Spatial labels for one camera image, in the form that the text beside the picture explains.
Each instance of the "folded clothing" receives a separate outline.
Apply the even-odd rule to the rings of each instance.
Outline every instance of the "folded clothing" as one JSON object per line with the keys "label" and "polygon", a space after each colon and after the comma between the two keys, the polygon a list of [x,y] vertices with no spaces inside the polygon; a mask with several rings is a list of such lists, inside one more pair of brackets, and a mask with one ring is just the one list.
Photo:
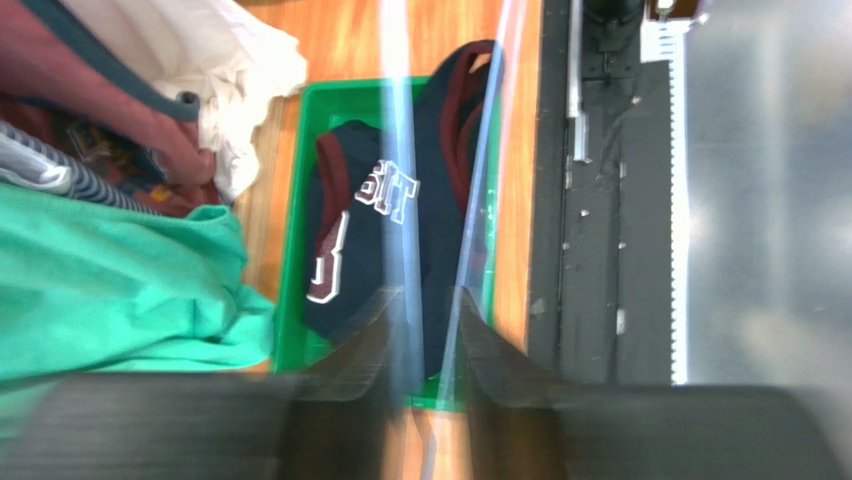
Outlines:
{"label": "folded clothing", "polygon": [[[387,258],[386,231],[403,241],[400,228],[385,229],[389,217],[417,235],[423,373],[440,372],[490,74],[490,60],[478,62],[494,50],[490,40],[460,47],[414,101],[414,178],[383,151],[384,133],[373,126],[349,121],[317,138],[305,227],[315,256],[302,321],[323,338],[336,343],[360,328],[354,314],[386,284],[386,262],[403,260]],[[417,215],[406,217],[414,201]]]}

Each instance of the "white cloth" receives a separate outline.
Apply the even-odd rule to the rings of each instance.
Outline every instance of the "white cloth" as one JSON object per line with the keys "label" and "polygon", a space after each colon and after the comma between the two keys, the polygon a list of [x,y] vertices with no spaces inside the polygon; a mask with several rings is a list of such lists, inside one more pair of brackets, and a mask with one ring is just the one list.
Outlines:
{"label": "white cloth", "polygon": [[234,200],[258,174],[251,144],[269,101],[301,87],[298,41],[234,0],[62,0],[123,63],[162,94],[201,98],[200,145],[216,152],[214,181]]}

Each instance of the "gray surface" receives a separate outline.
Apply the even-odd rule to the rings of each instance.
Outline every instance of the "gray surface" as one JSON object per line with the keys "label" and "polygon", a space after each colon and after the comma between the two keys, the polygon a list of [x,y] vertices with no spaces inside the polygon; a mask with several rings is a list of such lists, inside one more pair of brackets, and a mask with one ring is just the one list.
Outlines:
{"label": "gray surface", "polygon": [[691,383],[852,380],[852,2],[717,0],[687,40]]}

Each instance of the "printed number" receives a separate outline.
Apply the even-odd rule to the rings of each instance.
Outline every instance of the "printed number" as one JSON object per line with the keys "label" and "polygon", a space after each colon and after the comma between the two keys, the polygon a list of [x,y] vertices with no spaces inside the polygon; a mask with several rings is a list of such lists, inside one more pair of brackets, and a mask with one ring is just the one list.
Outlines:
{"label": "printed number", "polygon": [[340,293],[340,268],[343,263],[340,254],[348,225],[349,212],[344,210],[320,245],[314,278],[308,287],[308,300],[314,303],[328,303]]}

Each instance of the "striped fabric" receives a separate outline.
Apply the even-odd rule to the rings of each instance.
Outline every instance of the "striped fabric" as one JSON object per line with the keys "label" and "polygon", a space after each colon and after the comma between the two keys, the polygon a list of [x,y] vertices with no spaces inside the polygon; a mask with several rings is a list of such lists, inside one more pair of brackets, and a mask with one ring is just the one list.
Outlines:
{"label": "striped fabric", "polygon": [[104,179],[91,171],[85,165],[77,162],[63,152],[56,150],[43,143],[41,140],[18,130],[9,123],[0,122],[0,135],[8,137],[15,142],[29,148],[33,152],[42,155],[56,165],[68,167],[73,176],[73,198],[90,203],[100,203],[111,207],[117,207],[134,212],[159,215],[155,210],[136,200],[117,188],[108,184]]}

